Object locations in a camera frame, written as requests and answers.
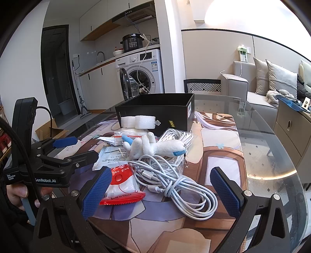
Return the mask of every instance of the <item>red circle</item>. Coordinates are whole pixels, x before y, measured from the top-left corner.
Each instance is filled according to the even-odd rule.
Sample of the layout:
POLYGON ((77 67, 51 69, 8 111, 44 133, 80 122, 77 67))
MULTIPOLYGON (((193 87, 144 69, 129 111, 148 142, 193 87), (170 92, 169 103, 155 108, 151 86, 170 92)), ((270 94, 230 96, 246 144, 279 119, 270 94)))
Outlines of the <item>red circle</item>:
POLYGON ((116 175, 116 176, 114 177, 114 179, 115 179, 117 182, 119 182, 119 181, 122 180, 122 175, 121 175, 121 174, 118 174, 118 175, 116 175))

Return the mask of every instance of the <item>glass table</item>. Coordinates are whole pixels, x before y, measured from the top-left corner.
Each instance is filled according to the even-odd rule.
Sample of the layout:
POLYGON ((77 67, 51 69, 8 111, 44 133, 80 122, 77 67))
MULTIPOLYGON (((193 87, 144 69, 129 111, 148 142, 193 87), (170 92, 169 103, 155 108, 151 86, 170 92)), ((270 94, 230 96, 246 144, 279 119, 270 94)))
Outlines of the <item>glass table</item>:
MULTIPOLYGON (((297 171, 277 136, 252 106, 239 98, 195 94, 195 111, 233 116, 244 155, 248 189, 262 197, 271 197, 273 193, 280 195, 290 231, 290 251, 293 252, 304 237, 308 208, 297 171)), ((99 122, 115 116, 113 106, 69 136, 76 136, 81 140, 93 132, 99 122)), ((259 216, 256 216, 248 231, 245 248, 254 235, 258 221, 259 216)), ((96 221, 91 223, 99 227, 96 221)))

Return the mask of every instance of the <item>black box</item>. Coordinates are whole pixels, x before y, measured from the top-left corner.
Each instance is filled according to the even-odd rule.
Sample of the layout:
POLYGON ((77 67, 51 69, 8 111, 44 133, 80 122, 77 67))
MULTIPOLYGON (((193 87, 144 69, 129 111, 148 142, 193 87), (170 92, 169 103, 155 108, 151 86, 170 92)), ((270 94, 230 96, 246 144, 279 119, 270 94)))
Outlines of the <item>black box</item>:
POLYGON ((166 93, 143 94, 115 107, 121 126, 121 117, 147 115, 160 121, 155 129, 149 129, 161 136, 168 128, 190 131, 194 119, 194 94, 166 93))

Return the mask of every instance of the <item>washing machine drum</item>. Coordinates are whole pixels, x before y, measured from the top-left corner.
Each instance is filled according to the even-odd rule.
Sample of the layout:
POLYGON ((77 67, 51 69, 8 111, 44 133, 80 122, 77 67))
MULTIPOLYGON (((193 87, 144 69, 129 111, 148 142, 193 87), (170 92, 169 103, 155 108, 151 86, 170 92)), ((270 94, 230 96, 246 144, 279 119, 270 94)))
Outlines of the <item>washing machine drum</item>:
POLYGON ((148 91, 146 91, 146 89, 148 89, 150 91, 151 89, 151 80, 149 78, 149 76, 147 75, 146 72, 142 71, 142 70, 138 70, 138 73, 137 73, 137 70, 133 70, 129 73, 129 75, 134 78, 134 80, 138 83, 138 86, 139 86, 139 93, 140 94, 147 94, 148 91))

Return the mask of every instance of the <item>sofa armrest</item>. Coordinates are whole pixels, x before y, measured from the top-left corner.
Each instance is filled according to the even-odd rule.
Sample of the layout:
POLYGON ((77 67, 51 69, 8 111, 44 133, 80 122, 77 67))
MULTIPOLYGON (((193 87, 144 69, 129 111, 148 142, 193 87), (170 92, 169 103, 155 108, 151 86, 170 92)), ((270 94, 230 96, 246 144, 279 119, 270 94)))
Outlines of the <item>sofa armrest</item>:
POLYGON ((221 74, 221 94, 243 100, 247 98, 248 81, 235 75, 221 74))

